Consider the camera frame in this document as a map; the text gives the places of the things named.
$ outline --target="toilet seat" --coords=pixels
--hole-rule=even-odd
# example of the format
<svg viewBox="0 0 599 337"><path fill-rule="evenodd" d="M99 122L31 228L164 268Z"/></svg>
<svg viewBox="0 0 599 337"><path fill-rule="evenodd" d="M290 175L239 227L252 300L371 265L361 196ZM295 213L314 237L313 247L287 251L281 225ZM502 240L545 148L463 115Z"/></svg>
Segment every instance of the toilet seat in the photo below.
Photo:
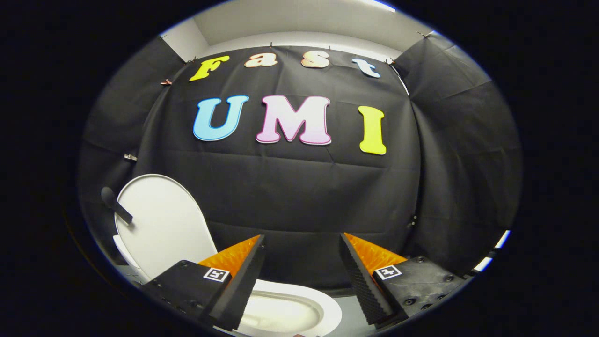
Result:
<svg viewBox="0 0 599 337"><path fill-rule="evenodd" d="M133 220L127 225L114 214L119 234L114 241L144 283L180 260L202 261L217 253L195 199L175 180L161 174L136 177L117 201ZM264 337L324 336L340 322L339 304L325 293L257 279L234 331Z"/></svg>

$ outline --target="white toilet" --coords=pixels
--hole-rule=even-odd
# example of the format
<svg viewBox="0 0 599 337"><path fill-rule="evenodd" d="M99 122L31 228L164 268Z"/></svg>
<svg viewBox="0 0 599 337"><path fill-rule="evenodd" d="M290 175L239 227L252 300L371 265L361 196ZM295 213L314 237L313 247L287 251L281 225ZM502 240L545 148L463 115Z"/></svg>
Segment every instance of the white toilet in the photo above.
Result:
<svg viewBox="0 0 599 337"><path fill-rule="evenodd" d="M175 180L145 174L131 180L117 201L133 216L114 221L114 243L142 284L180 260L200 262L217 253L195 199ZM260 337L325 336L341 321L341 308L321 291L256 280L237 333Z"/></svg>

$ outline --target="black fabric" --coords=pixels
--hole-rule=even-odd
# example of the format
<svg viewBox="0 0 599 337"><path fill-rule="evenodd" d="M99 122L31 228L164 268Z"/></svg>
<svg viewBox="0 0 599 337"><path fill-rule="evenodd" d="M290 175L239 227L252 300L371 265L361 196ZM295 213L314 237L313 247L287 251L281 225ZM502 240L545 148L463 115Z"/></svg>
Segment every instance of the black fabric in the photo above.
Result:
<svg viewBox="0 0 599 337"><path fill-rule="evenodd" d="M149 50L138 55L156 59L156 49ZM123 66L88 120L80 165L82 207L113 260L123 263L99 191L109 186L118 192L147 173L169 176L193 195L218 250L266 234L260 278L267 281L349 287L337 252L342 231L404 255L427 255L459 275L487 255L511 224L522 171L509 108L489 77L435 34L395 60L409 97L395 70L382 62L326 50L329 66L305 68L302 56L310 50L323 49L233 50L181 67L168 49L167 69L152 76L138 77L149 62L144 57ZM258 53L275 53L278 63L244 67ZM230 59L208 77L189 81L202 61L225 55ZM354 58L373 64L381 78L366 76ZM160 86L165 78L173 85ZM197 139L197 104L222 100L211 120L218 127L228 114L226 99L234 95L249 96L236 130L216 142ZM331 144L307 145L298 137L258 143L268 95L284 95L295 110L309 96L329 98ZM364 119L358 106L385 114L385 155L360 150ZM277 132L282 135L279 126ZM125 160L127 153L138 161ZM414 214L417 225L410 229Z"/></svg>
<svg viewBox="0 0 599 337"><path fill-rule="evenodd" d="M256 234L268 236L260 278L316 288L348 287L338 256L338 234L348 231L393 251L403 247L406 224L415 212L420 176L416 122L397 75L388 65L362 56L327 51L326 68L305 68L313 47L234 50L204 79L189 81L199 59L164 89L144 126L134 176L159 173L193 195L218 250ZM258 53L277 55L272 67L246 68ZM352 59L376 66L380 79L366 76ZM237 129L216 142L195 138L197 104L220 98L211 121L224 123L226 99L247 95ZM262 144L267 95L284 95L294 109L309 96L323 96L332 142L311 146L299 139ZM359 148L364 120L358 106L384 112L386 155Z"/></svg>
<svg viewBox="0 0 599 337"><path fill-rule="evenodd" d="M435 32L393 66L410 93L423 168L418 224L402 253L463 275L517 210L522 151L512 114L485 72Z"/></svg>
<svg viewBox="0 0 599 337"><path fill-rule="evenodd" d="M118 193L131 180L143 123L163 91L160 82L181 70L183 61L156 38L114 74L98 96L83 133L77 176L79 200L90 231L107 257L126 264L113 242L114 212L104 206L102 187Z"/></svg>

